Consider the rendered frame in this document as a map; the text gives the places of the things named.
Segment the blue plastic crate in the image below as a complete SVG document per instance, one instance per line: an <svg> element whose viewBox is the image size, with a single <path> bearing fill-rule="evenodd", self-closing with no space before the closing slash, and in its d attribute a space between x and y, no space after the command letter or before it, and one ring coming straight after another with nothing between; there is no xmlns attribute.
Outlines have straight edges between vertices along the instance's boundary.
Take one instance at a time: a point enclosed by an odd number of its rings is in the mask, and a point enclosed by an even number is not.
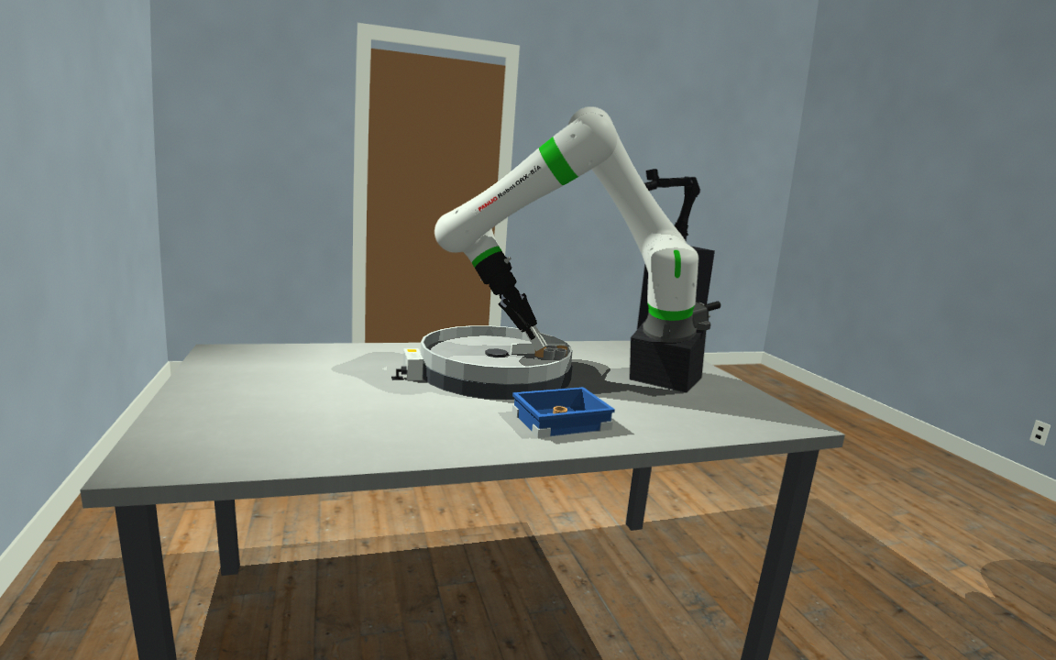
<svg viewBox="0 0 1056 660"><path fill-rule="evenodd" d="M515 398L512 413L538 438L612 430L615 409L584 386L513 392L512 396ZM567 408L568 412L553 413L557 406Z"/></svg>

